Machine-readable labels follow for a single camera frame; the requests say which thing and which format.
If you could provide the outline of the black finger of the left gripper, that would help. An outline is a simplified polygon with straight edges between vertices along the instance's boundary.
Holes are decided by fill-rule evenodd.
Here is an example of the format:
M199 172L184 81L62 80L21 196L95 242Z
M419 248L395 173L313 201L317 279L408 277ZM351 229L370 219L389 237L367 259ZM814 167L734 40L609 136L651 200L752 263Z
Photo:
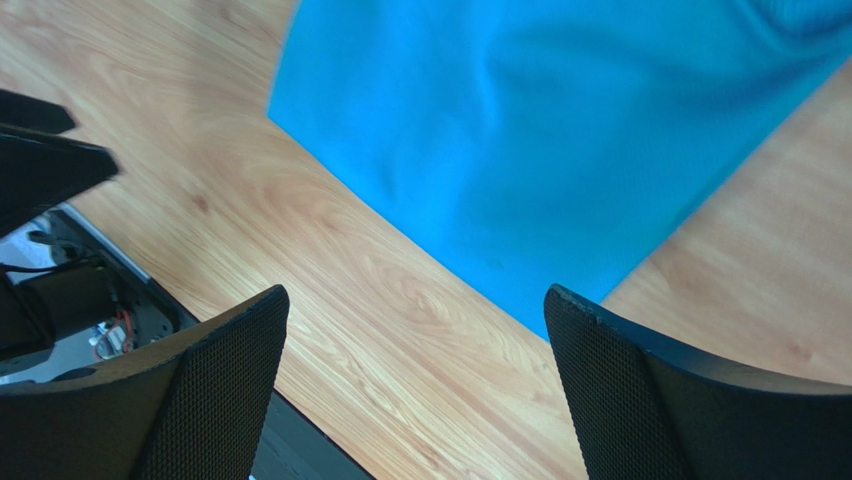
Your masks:
M1 92L1 235L119 174L111 152L63 136L76 127L63 106Z

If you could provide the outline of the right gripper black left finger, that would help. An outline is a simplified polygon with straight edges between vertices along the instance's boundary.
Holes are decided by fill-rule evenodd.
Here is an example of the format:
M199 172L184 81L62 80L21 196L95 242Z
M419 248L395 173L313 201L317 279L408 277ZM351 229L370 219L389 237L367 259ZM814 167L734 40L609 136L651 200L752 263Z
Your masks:
M279 285L149 346L1 390L5 479L245 479L286 340Z

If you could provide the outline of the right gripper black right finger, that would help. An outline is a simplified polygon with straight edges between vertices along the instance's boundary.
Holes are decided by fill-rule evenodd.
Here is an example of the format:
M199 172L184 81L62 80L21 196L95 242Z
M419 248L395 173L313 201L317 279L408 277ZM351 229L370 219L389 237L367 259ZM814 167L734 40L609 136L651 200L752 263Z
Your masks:
M851 390L695 348L553 285L544 317L592 479L847 479Z

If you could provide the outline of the teal t shirt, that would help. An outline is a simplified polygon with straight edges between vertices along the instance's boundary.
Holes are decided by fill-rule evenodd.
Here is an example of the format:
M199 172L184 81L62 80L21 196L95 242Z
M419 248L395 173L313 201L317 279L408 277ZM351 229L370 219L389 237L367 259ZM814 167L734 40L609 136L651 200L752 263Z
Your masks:
M269 116L539 336L851 54L847 1L303 1Z

